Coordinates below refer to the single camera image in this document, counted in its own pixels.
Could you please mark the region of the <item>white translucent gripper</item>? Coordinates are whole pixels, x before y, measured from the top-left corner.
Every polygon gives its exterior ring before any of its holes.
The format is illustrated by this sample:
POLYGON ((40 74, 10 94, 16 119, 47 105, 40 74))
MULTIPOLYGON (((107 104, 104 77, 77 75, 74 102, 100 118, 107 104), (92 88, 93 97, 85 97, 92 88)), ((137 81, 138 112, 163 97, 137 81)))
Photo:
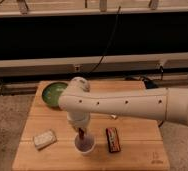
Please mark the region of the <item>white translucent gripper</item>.
POLYGON ((78 132, 79 130, 86 132, 90 122, 90 114, 85 113, 80 115, 74 115, 72 113, 68 113, 67 119, 69 124, 76 132, 78 132))

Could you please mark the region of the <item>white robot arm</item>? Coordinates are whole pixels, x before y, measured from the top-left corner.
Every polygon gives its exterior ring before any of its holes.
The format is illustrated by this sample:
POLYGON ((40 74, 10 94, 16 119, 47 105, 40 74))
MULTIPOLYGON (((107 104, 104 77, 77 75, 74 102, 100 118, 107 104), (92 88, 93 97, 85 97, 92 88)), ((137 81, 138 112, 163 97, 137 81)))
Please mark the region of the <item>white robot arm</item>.
POLYGON ((91 92, 83 77, 73 78, 58 98, 71 125, 87 128, 91 113, 123 115, 188 126, 188 88, 91 92))

